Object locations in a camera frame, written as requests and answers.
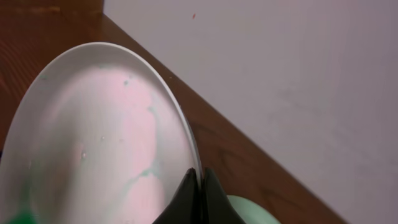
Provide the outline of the white plate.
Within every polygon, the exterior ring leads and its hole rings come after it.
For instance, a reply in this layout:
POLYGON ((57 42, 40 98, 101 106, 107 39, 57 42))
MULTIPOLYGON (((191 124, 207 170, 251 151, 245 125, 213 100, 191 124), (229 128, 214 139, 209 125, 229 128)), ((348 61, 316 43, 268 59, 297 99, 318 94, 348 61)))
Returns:
POLYGON ((187 170, 201 174, 182 109, 159 73, 92 42, 32 82, 1 157, 1 222, 152 223, 187 170))

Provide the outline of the mint green plate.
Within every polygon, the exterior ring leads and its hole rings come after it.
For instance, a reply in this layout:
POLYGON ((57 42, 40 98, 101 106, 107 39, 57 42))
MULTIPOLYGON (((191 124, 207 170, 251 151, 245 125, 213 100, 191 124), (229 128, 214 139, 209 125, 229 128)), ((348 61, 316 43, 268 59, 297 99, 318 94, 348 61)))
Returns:
POLYGON ((267 210, 243 197, 228 195, 230 204, 246 224, 280 224, 267 210))

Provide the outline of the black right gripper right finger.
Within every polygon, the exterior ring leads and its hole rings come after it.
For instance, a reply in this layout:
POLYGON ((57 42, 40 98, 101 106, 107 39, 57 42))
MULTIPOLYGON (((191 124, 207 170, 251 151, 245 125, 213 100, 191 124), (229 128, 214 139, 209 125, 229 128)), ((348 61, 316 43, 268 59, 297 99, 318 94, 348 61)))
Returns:
POLYGON ((206 168, 201 185, 205 224, 245 224, 229 202, 214 170, 206 168))

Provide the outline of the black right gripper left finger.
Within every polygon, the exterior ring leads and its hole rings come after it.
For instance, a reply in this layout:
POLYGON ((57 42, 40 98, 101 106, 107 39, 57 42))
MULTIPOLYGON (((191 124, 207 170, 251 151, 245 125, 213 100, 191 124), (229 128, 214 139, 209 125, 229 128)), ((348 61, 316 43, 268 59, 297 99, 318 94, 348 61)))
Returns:
POLYGON ((200 218, 200 192, 194 168, 187 170, 173 199, 153 224, 197 224, 200 218))

